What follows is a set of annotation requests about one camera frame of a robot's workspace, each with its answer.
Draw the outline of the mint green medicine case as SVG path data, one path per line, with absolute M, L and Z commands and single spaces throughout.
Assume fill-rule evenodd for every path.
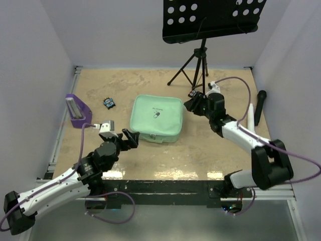
M 174 143 L 182 130 L 183 115 L 179 98 L 141 94 L 134 101 L 129 125 L 142 140 Z

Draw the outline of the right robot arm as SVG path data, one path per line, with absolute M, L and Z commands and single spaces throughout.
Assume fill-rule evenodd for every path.
M 241 188 L 269 189 L 293 178 L 294 172 L 285 145 L 280 140 L 270 141 L 243 128 L 226 113 L 225 99 L 220 93 L 205 95 L 199 91 L 189 93 L 184 103 L 187 111 L 209 120 L 211 130 L 226 138 L 251 156 L 251 170 L 240 170 L 224 177 L 223 191 L 235 197 Z

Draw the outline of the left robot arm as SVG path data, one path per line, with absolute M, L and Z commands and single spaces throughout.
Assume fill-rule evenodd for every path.
M 11 191 L 5 195 L 4 217 L 1 223 L 8 223 L 12 235 L 21 234 L 31 228 L 36 217 L 45 214 L 66 202 L 74 199 L 106 198 L 109 195 L 124 195 L 132 204 L 134 199 L 121 191 L 103 192 L 102 174 L 112 169 L 122 151 L 138 147 L 140 133 L 123 129 L 120 134 L 110 137 L 101 136 L 103 143 L 57 178 L 24 193 Z

